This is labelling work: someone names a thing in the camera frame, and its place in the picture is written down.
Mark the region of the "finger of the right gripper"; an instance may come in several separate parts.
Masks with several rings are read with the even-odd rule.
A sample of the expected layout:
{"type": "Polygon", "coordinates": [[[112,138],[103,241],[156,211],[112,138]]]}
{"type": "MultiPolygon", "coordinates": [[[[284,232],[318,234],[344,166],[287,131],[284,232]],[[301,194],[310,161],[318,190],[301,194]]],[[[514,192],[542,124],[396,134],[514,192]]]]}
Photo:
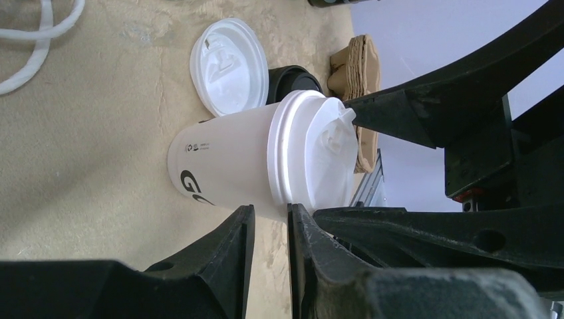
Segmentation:
{"type": "Polygon", "coordinates": [[[504,268],[563,299],[563,205],[495,211],[321,209],[313,218],[366,262],[384,268],[504,268]]]}
{"type": "Polygon", "coordinates": [[[438,70],[347,100],[356,126],[445,148],[563,49],[563,2],[547,1],[482,48],[438,70]]]}

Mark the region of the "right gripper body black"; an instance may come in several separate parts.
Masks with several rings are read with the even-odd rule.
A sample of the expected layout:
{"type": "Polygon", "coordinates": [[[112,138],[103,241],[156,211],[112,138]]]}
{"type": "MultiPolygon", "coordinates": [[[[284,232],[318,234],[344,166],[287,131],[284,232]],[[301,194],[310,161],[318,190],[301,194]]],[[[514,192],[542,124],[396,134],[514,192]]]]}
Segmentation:
{"type": "Polygon", "coordinates": [[[563,201],[563,88],[516,119],[498,100],[485,122],[444,150],[445,194],[464,211],[563,201]]]}

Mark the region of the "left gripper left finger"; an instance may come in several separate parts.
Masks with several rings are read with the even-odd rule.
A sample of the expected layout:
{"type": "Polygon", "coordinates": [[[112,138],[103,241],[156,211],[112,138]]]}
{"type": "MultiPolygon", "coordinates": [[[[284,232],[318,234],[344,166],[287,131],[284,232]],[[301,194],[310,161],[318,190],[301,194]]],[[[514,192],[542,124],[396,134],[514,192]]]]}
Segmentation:
{"type": "Polygon", "coordinates": [[[223,223],[144,271],[112,260],[3,261],[2,318],[243,318],[255,212],[223,223]]]}

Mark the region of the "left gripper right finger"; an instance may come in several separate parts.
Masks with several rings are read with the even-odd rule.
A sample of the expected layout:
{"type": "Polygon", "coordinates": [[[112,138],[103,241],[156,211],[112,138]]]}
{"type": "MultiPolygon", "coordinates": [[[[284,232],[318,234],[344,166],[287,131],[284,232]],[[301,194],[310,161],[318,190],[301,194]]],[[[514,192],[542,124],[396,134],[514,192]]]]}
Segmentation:
{"type": "Polygon", "coordinates": [[[548,318],[510,270],[376,268],[327,235],[300,204],[287,207],[294,318],[548,318]]]}

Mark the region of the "single white paper cup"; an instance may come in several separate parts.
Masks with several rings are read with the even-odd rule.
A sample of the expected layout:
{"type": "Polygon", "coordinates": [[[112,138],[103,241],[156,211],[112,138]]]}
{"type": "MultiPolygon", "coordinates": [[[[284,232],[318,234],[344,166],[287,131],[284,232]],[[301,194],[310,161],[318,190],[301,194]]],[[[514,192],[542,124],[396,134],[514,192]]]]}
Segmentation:
{"type": "Polygon", "coordinates": [[[167,168],[174,187],[199,203],[236,209],[285,221],[276,204],[267,171],[269,129],[276,104],[228,114],[183,129],[168,150],[167,168]]]}

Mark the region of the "white cup lid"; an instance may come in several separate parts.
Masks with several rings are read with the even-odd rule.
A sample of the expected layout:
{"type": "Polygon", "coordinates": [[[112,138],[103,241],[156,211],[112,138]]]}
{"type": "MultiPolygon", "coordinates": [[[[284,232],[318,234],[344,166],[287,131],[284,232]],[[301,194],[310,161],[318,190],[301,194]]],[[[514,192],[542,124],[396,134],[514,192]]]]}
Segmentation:
{"type": "Polygon", "coordinates": [[[267,141],[273,202],[307,212],[344,207],[354,188],[358,141],[355,111],[338,98],[295,90],[275,105],[267,141]]]}
{"type": "Polygon", "coordinates": [[[265,51],[241,19],[222,19],[205,29],[190,54],[190,75],[200,100],[215,117],[267,104],[265,51]]]}

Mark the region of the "stack of black lids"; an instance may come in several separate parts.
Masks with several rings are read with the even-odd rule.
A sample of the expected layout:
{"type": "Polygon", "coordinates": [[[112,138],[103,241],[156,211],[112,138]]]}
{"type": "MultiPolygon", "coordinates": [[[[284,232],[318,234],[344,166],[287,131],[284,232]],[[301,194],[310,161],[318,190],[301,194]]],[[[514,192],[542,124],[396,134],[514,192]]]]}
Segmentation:
{"type": "Polygon", "coordinates": [[[319,81],[299,65],[289,65],[268,70],[269,89],[266,105],[282,101],[294,90],[315,90],[323,93],[319,81]]]}

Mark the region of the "black paper cup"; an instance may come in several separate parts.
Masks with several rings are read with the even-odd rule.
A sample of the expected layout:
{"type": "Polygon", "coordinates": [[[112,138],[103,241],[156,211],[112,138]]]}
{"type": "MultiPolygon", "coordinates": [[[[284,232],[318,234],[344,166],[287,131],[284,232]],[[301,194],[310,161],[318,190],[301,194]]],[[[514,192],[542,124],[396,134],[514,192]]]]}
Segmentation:
{"type": "Polygon", "coordinates": [[[316,8],[329,8],[341,5],[357,5],[359,3],[379,2],[380,0],[308,0],[308,4],[316,8]]]}

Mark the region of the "light blue paper bag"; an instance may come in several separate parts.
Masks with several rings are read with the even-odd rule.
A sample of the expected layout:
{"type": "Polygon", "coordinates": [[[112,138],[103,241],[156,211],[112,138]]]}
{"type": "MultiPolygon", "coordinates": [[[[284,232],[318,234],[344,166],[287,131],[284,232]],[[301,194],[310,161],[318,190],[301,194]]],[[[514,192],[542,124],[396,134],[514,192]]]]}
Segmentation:
{"type": "Polygon", "coordinates": [[[51,41],[71,30],[79,20],[85,8],[85,0],[73,1],[69,15],[60,23],[54,24],[53,4],[49,0],[40,0],[41,17],[39,29],[36,31],[22,31],[17,29],[1,29],[1,39],[12,41],[33,41],[34,49],[26,64],[15,74],[1,83],[1,94],[16,91],[41,69],[49,54],[51,41]]]}

